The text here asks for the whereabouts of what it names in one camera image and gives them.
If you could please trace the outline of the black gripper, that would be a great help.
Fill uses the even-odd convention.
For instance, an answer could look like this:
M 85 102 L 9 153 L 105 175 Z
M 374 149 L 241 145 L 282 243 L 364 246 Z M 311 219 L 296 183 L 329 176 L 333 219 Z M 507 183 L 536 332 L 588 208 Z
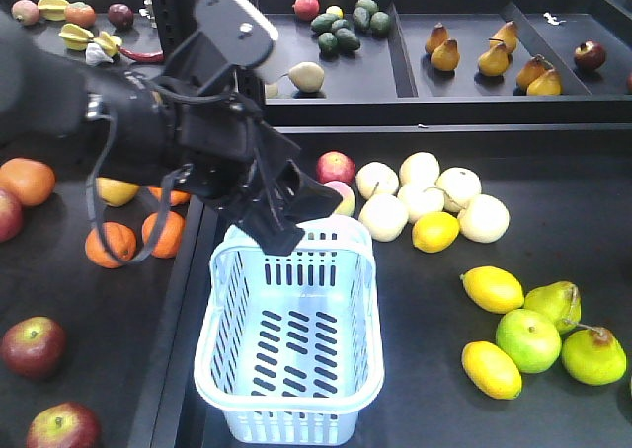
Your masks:
M 296 224 L 329 217 L 342 195 L 295 164 L 300 147 L 267 124 L 260 105 L 222 86 L 170 81 L 179 155 L 172 189 L 195 194 L 238 225 L 267 255 L 288 256 Z

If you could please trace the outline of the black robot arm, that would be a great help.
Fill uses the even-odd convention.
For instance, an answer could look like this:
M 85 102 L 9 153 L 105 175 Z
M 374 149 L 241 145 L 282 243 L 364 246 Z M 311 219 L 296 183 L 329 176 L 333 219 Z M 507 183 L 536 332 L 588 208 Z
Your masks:
M 237 69 L 274 53 L 277 31 L 255 8 L 197 27 L 152 78 L 100 69 L 39 48 L 1 18 L 1 140 L 102 138 L 92 173 L 197 196 L 267 253 L 289 254 L 299 224 L 331 215 L 341 196 L 296 166 L 299 147 L 234 87 Z

